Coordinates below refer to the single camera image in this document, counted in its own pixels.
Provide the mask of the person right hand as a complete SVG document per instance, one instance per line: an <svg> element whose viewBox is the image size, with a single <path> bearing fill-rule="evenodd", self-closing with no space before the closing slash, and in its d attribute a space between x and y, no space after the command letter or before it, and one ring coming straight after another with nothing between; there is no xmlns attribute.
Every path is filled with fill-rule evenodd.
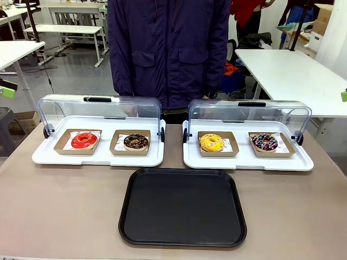
<svg viewBox="0 0 347 260"><path fill-rule="evenodd" d="M122 105L121 109L128 117L137 117L137 107L136 105Z"/></svg>

